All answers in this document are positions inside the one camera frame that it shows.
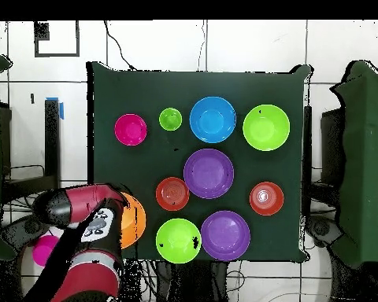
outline pink plate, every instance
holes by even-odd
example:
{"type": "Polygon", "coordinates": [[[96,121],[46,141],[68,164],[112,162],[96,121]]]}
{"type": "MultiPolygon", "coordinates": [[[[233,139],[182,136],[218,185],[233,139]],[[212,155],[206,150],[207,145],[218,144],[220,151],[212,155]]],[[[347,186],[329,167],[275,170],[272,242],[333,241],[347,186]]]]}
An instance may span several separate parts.
{"type": "Polygon", "coordinates": [[[115,123],[115,135],[124,145],[138,145],[147,134],[147,125],[143,118],[134,113],[127,113],[115,123]]]}

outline orange plate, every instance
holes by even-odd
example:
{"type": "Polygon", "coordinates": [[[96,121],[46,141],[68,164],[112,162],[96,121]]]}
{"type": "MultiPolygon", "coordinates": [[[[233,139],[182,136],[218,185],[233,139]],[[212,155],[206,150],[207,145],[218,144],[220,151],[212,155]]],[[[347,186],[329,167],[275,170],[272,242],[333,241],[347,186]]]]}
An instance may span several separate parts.
{"type": "Polygon", "coordinates": [[[189,201],[189,189],[182,179],[168,177],[158,184],[155,197],[163,209],[179,211],[189,201]]]}
{"type": "Polygon", "coordinates": [[[146,213],[140,202],[130,194],[122,192],[130,204],[130,208],[124,208],[122,214],[122,235],[120,247],[127,248],[135,243],[146,229],[146,213]]]}
{"type": "Polygon", "coordinates": [[[283,191],[275,183],[262,182],[250,191],[249,202],[256,213],[273,215],[283,206],[283,191]]]}

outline green plate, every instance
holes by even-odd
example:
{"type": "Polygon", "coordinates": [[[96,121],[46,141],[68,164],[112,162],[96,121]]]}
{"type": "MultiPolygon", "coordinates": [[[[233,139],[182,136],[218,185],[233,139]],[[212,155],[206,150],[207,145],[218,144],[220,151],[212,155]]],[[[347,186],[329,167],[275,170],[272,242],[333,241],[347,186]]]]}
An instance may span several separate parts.
{"type": "Polygon", "coordinates": [[[167,108],[160,114],[160,125],[164,130],[174,131],[182,123],[182,115],[174,108],[167,108]]]}
{"type": "Polygon", "coordinates": [[[174,264],[190,262],[202,246],[200,231],[186,219],[168,220],[158,230],[155,241],[162,258],[174,264]]]}
{"type": "Polygon", "coordinates": [[[255,149],[269,151],[283,145],[290,134],[286,113],[275,105],[259,105],[243,121],[243,135],[255,149]]]}

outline blue bowl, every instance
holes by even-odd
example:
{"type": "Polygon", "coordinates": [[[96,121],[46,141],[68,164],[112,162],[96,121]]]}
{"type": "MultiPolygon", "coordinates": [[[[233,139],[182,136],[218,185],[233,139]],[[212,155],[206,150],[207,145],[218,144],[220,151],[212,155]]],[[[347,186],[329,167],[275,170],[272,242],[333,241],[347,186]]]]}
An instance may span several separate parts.
{"type": "Polygon", "coordinates": [[[224,141],[234,131],[235,110],[223,98],[203,98],[193,107],[189,123],[196,137],[215,144],[224,141]]]}

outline pink object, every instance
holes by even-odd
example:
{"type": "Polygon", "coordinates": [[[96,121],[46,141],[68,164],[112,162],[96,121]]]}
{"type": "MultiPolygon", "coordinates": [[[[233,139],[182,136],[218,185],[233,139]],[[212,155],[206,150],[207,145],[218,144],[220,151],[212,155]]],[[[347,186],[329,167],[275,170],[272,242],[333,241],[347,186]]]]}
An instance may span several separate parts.
{"type": "Polygon", "coordinates": [[[42,236],[36,242],[32,250],[32,259],[34,260],[34,262],[41,267],[44,267],[57,241],[59,241],[59,238],[57,238],[56,236],[42,236]]]}
{"type": "Polygon", "coordinates": [[[105,198],[121,200],[120,193],[106,184],[77,186],[66,190],[72,208],[70,223],[81,223],[105,198]]]}
{"type": "Polygon", "coordinates": [[[115,123],[115,135],[124,145],[138,145],[147,134],[147,125],[143,118],[133,113],[127,113],[115,123]]]}

